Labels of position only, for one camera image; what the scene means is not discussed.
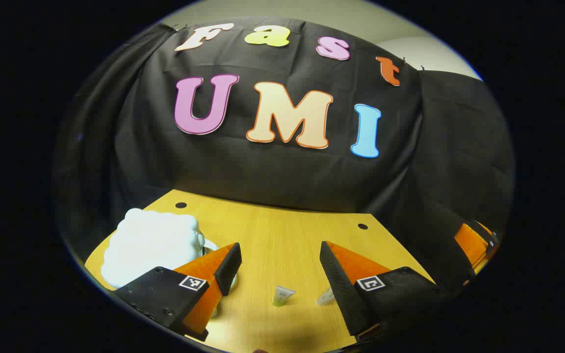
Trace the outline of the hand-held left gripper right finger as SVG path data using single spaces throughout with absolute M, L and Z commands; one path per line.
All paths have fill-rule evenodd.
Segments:
M 448 291 L 410 267 L 390 270 L 329 241 L 321 243 L 320 263 L 356 339 L 400 334 L 449 298 Z

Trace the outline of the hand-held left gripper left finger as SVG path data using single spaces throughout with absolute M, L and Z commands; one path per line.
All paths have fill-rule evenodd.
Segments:
M 218 302 L 242 263 L 239 243 L 170 270 L 157 266 L 115 291 L 142 315 L 179 335 L 206 340 Z

